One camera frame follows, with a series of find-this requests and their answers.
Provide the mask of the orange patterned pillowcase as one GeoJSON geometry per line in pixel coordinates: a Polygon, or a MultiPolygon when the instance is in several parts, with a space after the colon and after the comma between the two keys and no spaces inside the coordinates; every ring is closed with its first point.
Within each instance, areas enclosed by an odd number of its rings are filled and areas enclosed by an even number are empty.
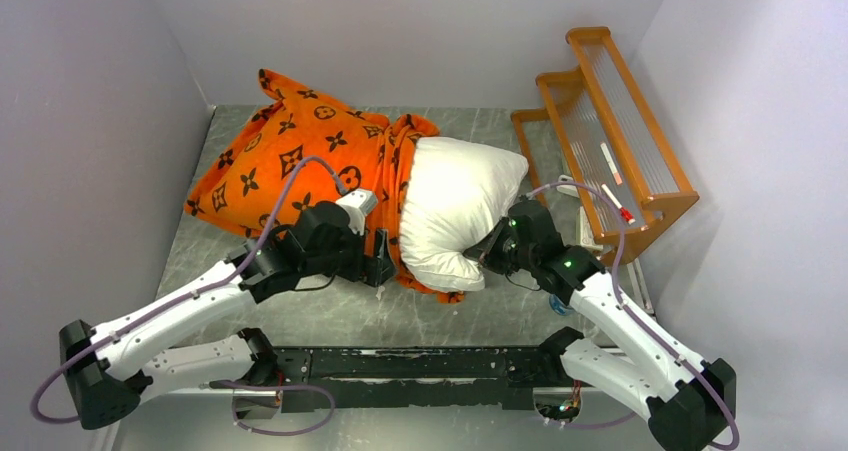
{"type": "Polygon", "coordinates": [[[378,200],[366,227],[387,230],[398,282],[431,293],[400,254],[399,226],[414,154],[439,128],[416,114],[391,120],[356,110],[269,69],[259,70],[258,83],[272,104],[215,158],[189,192],[185,213],[257,238],[267,220],[292,224],[316,203],[363,188],[378,200]]]}

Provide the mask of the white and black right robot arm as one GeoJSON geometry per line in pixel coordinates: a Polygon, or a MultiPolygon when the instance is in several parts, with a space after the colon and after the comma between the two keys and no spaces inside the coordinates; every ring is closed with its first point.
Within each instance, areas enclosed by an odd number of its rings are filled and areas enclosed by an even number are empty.
{"type": "Polygon", "coordinates": [[[513,205],[465,257],[509,276],[527,271],[545,292],[587,318],[620,349],[614,355],[565,327],[539,347],[539,369],[550,384],[589,384],[643,419],[665,450],[720,448],[725,430],[740,441],[735,421],[736,373],[723,359],[706,361],[667,331],[620,288],[616,272],[591,251],[566,245],[550,212],[534,200],[513,205]]]}

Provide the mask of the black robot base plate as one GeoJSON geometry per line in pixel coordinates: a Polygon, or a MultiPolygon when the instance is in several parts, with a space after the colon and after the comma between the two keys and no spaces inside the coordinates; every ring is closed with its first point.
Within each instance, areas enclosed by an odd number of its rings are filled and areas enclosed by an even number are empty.
{"type": "Polygon", "coordinates": [[[239,378],[264,389],[299,385],[282,397],[284,413],[326,408],[328,391],[339,409],[497,406],[533,410],[556,406],[573,381],[554,357],[536,346],[278,347],[268,363],[239,378]]]}

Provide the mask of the white pillow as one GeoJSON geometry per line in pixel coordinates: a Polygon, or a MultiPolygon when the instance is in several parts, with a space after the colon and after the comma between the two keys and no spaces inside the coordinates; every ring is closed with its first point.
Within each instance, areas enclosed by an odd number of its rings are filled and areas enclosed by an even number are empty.
{"type": "Polygon", "coordinates": [[[516,199],[529,169],[516,152],[449,137],[420,139],[399,224],[400,260],[437,292],[485,288],[480,266],[463,255],[516,199]]]}

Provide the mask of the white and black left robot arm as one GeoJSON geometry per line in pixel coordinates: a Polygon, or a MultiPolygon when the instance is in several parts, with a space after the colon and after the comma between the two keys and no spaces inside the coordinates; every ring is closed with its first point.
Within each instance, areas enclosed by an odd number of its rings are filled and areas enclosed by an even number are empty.
{"type": "Polygon", "coordinates": [[[200,277],[112,321],[82,320],[59,332],[60,360],[76,421],[86,430],[109,426],[139,405],[172,391],[214,381],[261,387],[277,373],[277,357],[257,328],[189,347],[177,342],[230,314],[285,292],[307,292],[325,276],[379,287],[395,274],[388,235],[366,219],[373,192],[351,191],[306,208],[292,225],[264,241],[248,240],[200,277]]]}

